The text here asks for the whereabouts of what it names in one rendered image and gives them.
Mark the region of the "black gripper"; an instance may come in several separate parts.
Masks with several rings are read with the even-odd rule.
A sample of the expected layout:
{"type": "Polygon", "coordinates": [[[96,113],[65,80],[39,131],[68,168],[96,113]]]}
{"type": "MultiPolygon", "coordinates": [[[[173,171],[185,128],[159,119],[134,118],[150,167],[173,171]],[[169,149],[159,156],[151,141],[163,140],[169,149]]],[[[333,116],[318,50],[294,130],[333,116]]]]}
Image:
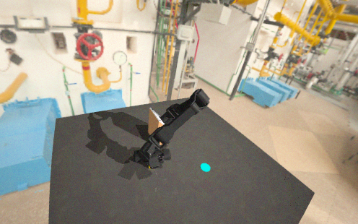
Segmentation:
{"type": "MultiPolygon", "coordinates": [[[[134,162],[135,163],[138,163],[138,162],[141,162],[141,159],[139,158],[139,156],[137,155],[137,153],[138,153],[138,151],[139,150],[136,150],[135,152],[134,152],[134,162]]],[[[155,151],[154,151],[154,154],[155,153],[158,153],[158,156],[160,156],[160,157],[164,157],[163,158],[163,160],[170,160],[171,159],[171,154],[170,154],[170,149],[162,149],[162,150],[158,150],[158,149],[156,149],[155,151]]],[[[147,163],[147,165],[149,166],[149,161],[142,161],[142,162],[146,162],[147,163]]]]}

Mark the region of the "cyan circle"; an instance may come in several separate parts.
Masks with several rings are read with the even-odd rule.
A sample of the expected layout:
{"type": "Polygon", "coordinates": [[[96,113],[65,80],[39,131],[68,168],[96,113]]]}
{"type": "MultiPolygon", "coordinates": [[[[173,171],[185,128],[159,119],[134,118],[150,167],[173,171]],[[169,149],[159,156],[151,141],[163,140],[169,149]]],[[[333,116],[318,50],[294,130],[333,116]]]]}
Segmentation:
{"type": "Polygon", "coordinates": [[[201,164],[201,170],[202,171],[210,171],[210,166],[208,165],[208,164],[206,164],[206,163],[202,163],[201,164]]]}

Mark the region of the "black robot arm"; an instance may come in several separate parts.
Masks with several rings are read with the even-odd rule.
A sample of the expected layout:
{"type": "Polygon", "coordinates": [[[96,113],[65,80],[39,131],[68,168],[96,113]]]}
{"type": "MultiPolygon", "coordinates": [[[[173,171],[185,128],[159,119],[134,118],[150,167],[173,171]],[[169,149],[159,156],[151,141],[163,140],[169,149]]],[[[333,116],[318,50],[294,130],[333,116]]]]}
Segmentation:
{"type": "Polygon", "coordinates": [[[148,136],[148,142],[145,142],[137,155],[141,160],[149,161],[151,169],[158,168],[163,164],[163,158],[158,156],[154,151],[161,150],[166,147],[177,129],[179,129],[187,120],[193,115],[196,115],[200,110],[206,108],[210,103],[210,97],[202,90],[197,89],[190,99],[181,103],[171,105],[160,119],[164,123],[158,127],[152,134],[148,136]],[[172,116],[174,115],[174,117],[172,116]],[[162,146],[160,145],[162,144],[162,146]]]}

